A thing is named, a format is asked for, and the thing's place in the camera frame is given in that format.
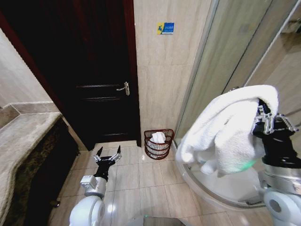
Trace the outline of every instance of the glass shower door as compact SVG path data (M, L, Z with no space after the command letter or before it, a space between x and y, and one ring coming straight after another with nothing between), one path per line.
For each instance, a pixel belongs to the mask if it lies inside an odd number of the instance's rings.
M256 65L260 60L295 3L295 0L285 5L281 5L283 2L278 0L218 1L198 69L183 107L175 135L177 144L210 101L229 89L228 84L244 85L245 79L252 72L250 65ZM273 28L263 29L272 19ZM246 74L238 74L241 68L245 68ZM259 181L254 168L218 178L216 174L208 176L200 172L200 165L191 165L190 172L205 190L223 201L246 205L246 200L258 196L256 187Z

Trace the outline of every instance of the shower enclosure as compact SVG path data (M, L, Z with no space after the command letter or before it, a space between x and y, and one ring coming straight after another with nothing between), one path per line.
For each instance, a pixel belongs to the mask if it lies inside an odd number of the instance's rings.
M248 85L250 75L297 4L297 0L212 0L178 121L176 145L212 99ZM179 166L196 193L200 188L232 206L262 205L257 190L260 161L244 172L222 178L216 173L203 174L200 166Z

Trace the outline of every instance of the robotic hand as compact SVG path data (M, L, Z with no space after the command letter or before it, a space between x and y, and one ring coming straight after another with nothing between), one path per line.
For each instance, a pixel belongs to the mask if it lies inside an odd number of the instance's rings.
M258 177L275 226L301 226L301 159L290 140L296 131L284 115L272 116L260 100L253 135L265 149L265 170Z
M120 146L114 156L100 157L103 147L93 157L98 165L94 175L86 175L80 181L85 188L86 198L82 199L72 210L70 226L100 226L104 215L104 194L108 181L110 166L122 156Z

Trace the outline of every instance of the wicker basket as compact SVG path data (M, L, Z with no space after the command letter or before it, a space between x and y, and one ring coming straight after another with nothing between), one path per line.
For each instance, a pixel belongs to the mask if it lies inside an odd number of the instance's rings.
M156 132L163 132L165 135L165 143L158 144L151 141L152 134ZM174 138L174 131L172 129L157 129L147 130L144 132L144 146L145 153L152 159L164 159L168 156L171 143Z

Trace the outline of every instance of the dark wooden door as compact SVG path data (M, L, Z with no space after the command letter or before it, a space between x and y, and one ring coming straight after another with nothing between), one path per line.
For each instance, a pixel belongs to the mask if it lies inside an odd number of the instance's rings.
M32 58L32 71L89 149L141 142L133 0L10 0L0 10L2 29ZM129 96L117 91L124 82Z

